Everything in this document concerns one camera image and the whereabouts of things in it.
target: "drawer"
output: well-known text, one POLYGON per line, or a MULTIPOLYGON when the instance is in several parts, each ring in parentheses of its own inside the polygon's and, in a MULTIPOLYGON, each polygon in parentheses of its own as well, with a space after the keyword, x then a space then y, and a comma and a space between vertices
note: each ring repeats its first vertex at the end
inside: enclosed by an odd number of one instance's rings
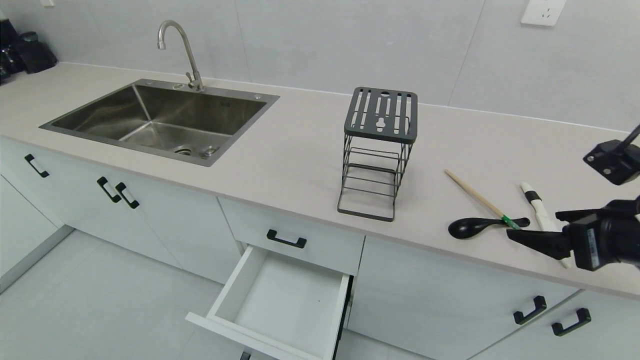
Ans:
POLYGON ((186 319, 279 360, 331 360, 353 277, 249 245, 211 310, 186 319))
POLYGON ((364 235, 227 199, 220 199, 220 205, 237 241, 345 274, 358 273, 364 235))

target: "faucet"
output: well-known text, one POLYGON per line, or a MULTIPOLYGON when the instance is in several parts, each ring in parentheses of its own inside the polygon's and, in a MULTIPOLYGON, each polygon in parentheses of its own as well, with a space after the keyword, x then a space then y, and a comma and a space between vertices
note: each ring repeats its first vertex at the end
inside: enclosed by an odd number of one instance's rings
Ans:
POLYGON ((165 20, 162 24, 160 24, 160 28, 158 29, 158 49, 166 49, 166 46, 164 44, 164 32, 169 26, 173 26, 180 33, 182 42, 184 42, 184 48, 187 51, 187 56, 189 57, 191 70, 193 71, 193 79, 191 79, 191 74, 189 74, 188 71, 186 74, 187 78, 189 78, 189 87, 195 89, 196 91, 204 91, 202 78, 200 77, 200 72, 198 71, 198 67, 196 66, 196 60, 193 58, 191 46, 189 45, 189 39, 187 38, 187 34, 184 32, 184 29, 182 28, 182 26, 180 26, 180 24, 173 20, 165 20))

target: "sink drain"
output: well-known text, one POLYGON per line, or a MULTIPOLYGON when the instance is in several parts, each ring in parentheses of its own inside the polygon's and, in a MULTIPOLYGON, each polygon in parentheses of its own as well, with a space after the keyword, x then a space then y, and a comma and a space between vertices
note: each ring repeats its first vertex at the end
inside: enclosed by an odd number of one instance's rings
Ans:
POLYGON ((178 146, 173 150, 173 152, 180 155, 191 156, 191 149, 186 146, 178 146))

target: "green band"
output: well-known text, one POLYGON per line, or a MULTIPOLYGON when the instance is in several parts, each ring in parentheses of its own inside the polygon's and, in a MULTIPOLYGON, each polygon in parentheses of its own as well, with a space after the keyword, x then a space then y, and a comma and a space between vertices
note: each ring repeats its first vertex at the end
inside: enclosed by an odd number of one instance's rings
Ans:
POLYGON ((502 219, 502 221, 504 221, 505 224, 510 226, 512 229, 514 229, 514 230, 522 230, 522 228, 520 226, 518 226, 518 224, 514 223, 513 220, 510 219, 507 215, 503 215, 501 219, 502 219))

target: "kitchen cabinet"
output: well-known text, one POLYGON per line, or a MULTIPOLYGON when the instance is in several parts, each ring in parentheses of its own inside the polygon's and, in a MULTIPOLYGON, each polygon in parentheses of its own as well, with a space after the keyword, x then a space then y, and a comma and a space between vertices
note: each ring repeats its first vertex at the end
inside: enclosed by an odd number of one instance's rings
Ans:
POLYGON ((123 172, 114 179, 126 186, 126 200, 140 204, 127 211, 142 215, 180 267, 227 281, 241 252, 217 197, 123 172))
POLYGON ((70 174, 65 174, 62 170, 64 164, 62 168, 58 168, 59 156, 0 137, 0 163, 3 169, 9 168, 44 207, 64 224, 68 224, 77 208, 69 201, 72 194, 67 192, 69 186, 66 181, 70 174))
POLYGON ((638 339, 640 302, 583 291, 472 360, 632 360, 638 358, 638 339), (580 309, 587 309, 590 322, 579 320, 580 309), (552 328, 555 323, 563 330, 584 325, 558 336, 552 328))
POLYGON ((57 230, 0 176, 0 279, 57 230))
POLYGON ((64 224, 221 283, 240 259, 215 196, 5 138, 1 146, 3 165, 64 224))
POLYGON ((532 313, 537 296, 551 308, 576 291, 368 236, 348 329, 433 359, 466 360, 517 330, 513 313, 532 313))

